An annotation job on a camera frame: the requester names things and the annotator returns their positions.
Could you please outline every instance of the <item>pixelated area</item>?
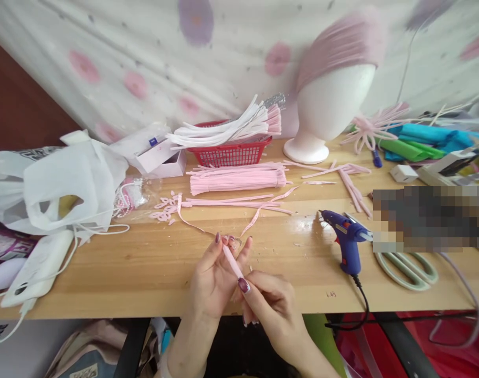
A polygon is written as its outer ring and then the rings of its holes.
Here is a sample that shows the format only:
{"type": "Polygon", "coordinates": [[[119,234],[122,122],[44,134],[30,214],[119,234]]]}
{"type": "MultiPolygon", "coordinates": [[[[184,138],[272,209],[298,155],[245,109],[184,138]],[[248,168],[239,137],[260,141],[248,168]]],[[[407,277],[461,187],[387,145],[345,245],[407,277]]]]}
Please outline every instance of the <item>pixelated area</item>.
{"type": "Polygon", "coordinates": [[[374,190],[374,252],[479,247],[479,186],[374,190]]]}

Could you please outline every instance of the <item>white fabric backdrop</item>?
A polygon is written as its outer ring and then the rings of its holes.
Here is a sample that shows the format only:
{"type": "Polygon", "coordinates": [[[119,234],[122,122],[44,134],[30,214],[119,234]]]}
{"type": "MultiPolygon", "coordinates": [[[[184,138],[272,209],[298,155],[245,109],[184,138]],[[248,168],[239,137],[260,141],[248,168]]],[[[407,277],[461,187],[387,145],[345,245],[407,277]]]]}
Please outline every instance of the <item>white fabric backdrop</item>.
{"type": "Polygon", "coordinates": [[[413,112],[479,92],[479,0],[0,0],[0,44],[107,143],[154,121],[228,118],[280,91],[290,136],[302,53],[365,3],[390,31],[365,114],[394,104],[418,28],[402,94],[413,112]]]}

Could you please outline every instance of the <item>wooden tabletop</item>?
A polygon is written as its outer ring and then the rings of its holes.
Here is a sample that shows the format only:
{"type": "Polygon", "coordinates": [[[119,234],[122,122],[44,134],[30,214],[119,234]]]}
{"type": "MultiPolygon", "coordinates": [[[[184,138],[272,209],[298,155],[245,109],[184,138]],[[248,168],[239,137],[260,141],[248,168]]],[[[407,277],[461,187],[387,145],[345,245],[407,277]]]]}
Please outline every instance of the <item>wooden tabletop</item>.
{"type": "MultiPolygon", "coordinates": [[[[264,162],[285,159],[284,140],[276,140],[265,150],[264,162]]],[[[352,180],[366,195],[373,189],[402,188],[393,181],[390,162],[376,169],[368,151],[356,156],[351,145],[330,142],[329,159],[318,166],[328,167],[353,162],[372,169],[372,174],[353,175],[352,180]]],[[[189,155],[187,170],[196,161],[189,155]]],[[[357,214],[337,173],[313,180],[336,181],[335,185],[307,185],[301,176],[314,173],[290,167],[287,179],[301,185],[284,199],[283,208],[294,215],[264,210],[257,223],[243,237],[254,240],[250,264],[272,274],[283,274],[295,286],[297,300],[305,313],[358,312],[363,303],[351,278],[339,268],[340,249],[335,233],[322,228],[316,219],[318,209],[344,211],[374,229],[363,213],[357,214]]],[[[199,198],[225,199],[262,194],[283,194],[294,185],[248,192],[205,193],[199,198]]],[[[162,186],[154,182],[152,190],[169,196],[171,190],[190,197],[189,176],[165,178],[162,186]]],[[[372,209],[372,202],[365,198],[372,209]]],[[[78,248],[68,269],[61,274],[49,294],[39,299],[29,312],[31,319],[127,318],[179,316],[185,306],[190,278],[196,261],[212,241],[212,236],[187,226],[178,219],[172,226],[148,218],[153,210],[135,211],[129,217],[131,229],[120,235],[96,235],[78,248]]],[[[196,207],[183,209],[183,217],[211,233],[239,237],[255,209],[196,207]]],[[[425,292],[413,292],[394,283],[379,267],[371,243],[359,243],[362,271],[360,281],[371,311],[415,311],[470,309],[470,296],[456,273],[439,256],[425,254],[439,272],[439,282],[425,292]]],[[[470,282],[479,298],[479,251],[466,248],[451,258],[470,282]]],[[[19,308],[1,309],[0,319],[18,318],[19,308]]],[[[226,314],[240,313],[233,304],[226,314]]]]}

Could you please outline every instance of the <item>pink headband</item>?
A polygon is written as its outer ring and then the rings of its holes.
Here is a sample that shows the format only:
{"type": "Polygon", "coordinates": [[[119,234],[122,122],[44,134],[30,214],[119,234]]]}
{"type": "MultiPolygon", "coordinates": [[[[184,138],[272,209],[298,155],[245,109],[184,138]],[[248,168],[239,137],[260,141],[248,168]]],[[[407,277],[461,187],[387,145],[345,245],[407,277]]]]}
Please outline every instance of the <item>pink headband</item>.
{"type": "Polygon", "coordinates": [[[385,56],[386,27],[379,11],[367,6],[325,29],[302,58],[297,92],[318,77],[338,68],[360,64],[378,67],[385,56]]]}

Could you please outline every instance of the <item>painted fingernail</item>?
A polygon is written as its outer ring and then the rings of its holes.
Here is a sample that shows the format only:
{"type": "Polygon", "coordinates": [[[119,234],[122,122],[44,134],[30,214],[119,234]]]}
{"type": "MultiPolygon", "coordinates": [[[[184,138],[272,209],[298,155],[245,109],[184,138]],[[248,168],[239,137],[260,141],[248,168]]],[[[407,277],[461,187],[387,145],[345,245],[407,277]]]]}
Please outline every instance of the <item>painted fingernail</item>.
{"type": "Polygon", "coordinates": [[[242,277],[241,277],[240,279],[238,279],[238,286],[239,286],[239,288],[241,289],[241,291],[242,291],[243,293],[245,293],[245,294],[246,294],[248,291],[251,290],[250,285],[248,284],[248,282],[247,282],[244,278],[242,278],[242,277]]]}

